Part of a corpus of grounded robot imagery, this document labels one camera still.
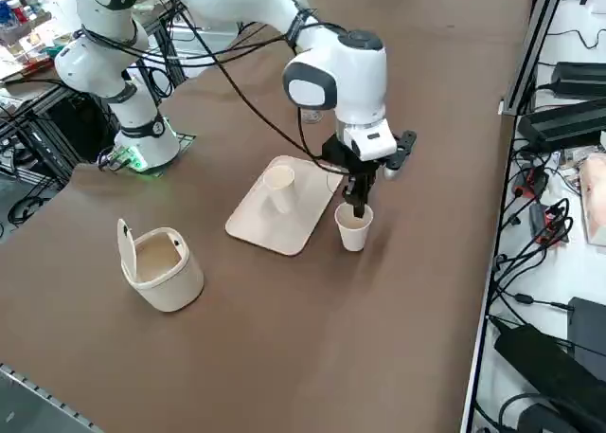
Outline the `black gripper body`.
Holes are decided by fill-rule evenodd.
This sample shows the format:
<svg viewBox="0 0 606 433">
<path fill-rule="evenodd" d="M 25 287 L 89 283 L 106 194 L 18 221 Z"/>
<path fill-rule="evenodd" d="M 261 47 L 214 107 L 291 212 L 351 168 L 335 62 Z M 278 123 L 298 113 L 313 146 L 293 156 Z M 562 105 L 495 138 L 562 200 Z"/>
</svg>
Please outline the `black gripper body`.
<svg viewBox="0 0 606 433">
<path fill-rule="evenodd" d="M 339 141 L 336 136 L 331 136 L 322 144 L 321 162 L 332 173 L 353 177 L 374 176 L 376 171 L 384 164 L 382 158 L 362 161 L 353 150 Z"/>
</svg>

